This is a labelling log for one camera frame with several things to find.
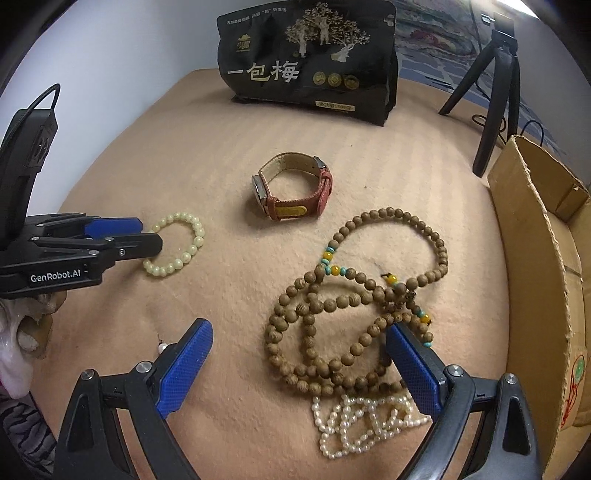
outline wristwatch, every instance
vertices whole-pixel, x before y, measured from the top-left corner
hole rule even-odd
[[[317,176],[318,189],[304,199],[279,200],[271,194],[268,183],[284,170],[301,170]],[[332,192],[332,184],[329,168],[321,159],[295,152],[282,153],[272,158],[252,178],[257,203],[265,215],[275,221],[320,216]]]

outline cardboard box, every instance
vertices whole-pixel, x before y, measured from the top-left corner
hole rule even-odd
[[[507,371],[527,396],[544,479],[559,478],[591,433],[591,198],[524,137],[509,140],[488,181],[509,283]]]

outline beige cloth surface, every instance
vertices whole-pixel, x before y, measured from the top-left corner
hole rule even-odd
[[[400,207],[440,232],[449,249],[449,275],[417,297],[434,317],[434,349],[472,375],[497,378],[505,371],[504,252],[485,181],[471,172],[480,132],[469,117],[482,109],[462,101],[452,117],[439,116],[447,95],[406,80],[384,128],[332,112],[240,105],[231,97],[217,71],[189,74],[123,132],[72,190],[63,211],[139,216],[147,228],[174,212],[193,213],[203,223],[206,243],[182,272],[164,280],[149,278],[141,261],[129,261],[107,271],[101,286],[70,292],[55,315],[47,357],[37,364],[34,397],[57,434],[85,368],[100,375],[127,372],[155,358],[159,337],[175,342],[204,317],[215,331],[213,349],[182,409],[168,419],[201,478],[396,478],[428,426],[369,453],[326,460],[309,399],[276,381],[262,333],[278,296],[313,269],[347,220],[369,209]],[[335,187],[320,219],[262,218],[251,176],[284,151],[318,155],[330,167]],[[284,173],[271,188],[295,198],[315,187],[299,174]],[[191,242],[189,229],[180,225],[164,229],[162,237],[157,264]],[[335,262],[376,279],[390,271],[406,279],[436,264],[422,237],[393,222],[355,231]],[[355,286],[343,278],[330,279],[330,285],[321,298]],[[346,351],[376,315],[372,306],[320,315],[322,355]],[[298,337],[299,324],[282,343],[293,361],[300,358]],[[376,350],[369,350],[375,360]],[[122,422],[141,478],[152,478],[129,418]],[[476,423],[471,420],[448,478],[457,478]]]

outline black cable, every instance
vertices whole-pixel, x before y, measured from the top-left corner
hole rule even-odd
[[[18,129],[23,125],[25,120],[27,118],[29,118],[29,116],[32,114],[33,110],[37,107],[37,105],[39,105],[43,100],[45,100],[47,97],[49,97],[52,92],[55,92],[56,94],[53,96],[53,102],[51,103],[51,110],[53,110],[56,107],[57,99],[60,96],[60,89],[61,89],[61,86],[59,83],[56,83],[55,85],[50,86],[45,92],[43,92],[41,95],[39,95],[31,105],[29,105],[27,110],[25,110],[23,115],[17,120],[17,123],[14,125],[12,130],[10,130],[10,132],[7,132],[6,137],[4,137],[4,140],[2,142],[2,147],[0,148],[0,157],[2,157],[2,150],[4,149],[4,146],[6,146],[10,143],[10,140],[12,140],[12,137],[14,137],[14,135],[17,134]]]

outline black tripod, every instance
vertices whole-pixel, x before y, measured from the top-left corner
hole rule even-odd
[[[513,20],[504,15],[495,14],[494,29],[491,42],[482,49],[480,55],[466,73],[456,90],[439,111],[440,115],[447,115],[464,97],[466,92],[478,80],[493,59],[495,59],[495,75],[492,82],[491,101],[482,139],[476,152],[472,171],[474,175],[482,177],[486,170],[496,138],[501,130],[501,123],[505,115],[505,107],[509,100],[509,120],[507,122],[507,138],[517,134],[519,120],[519,100],[521,85],[519,79],[519,60],[517,59],[517,40]]]

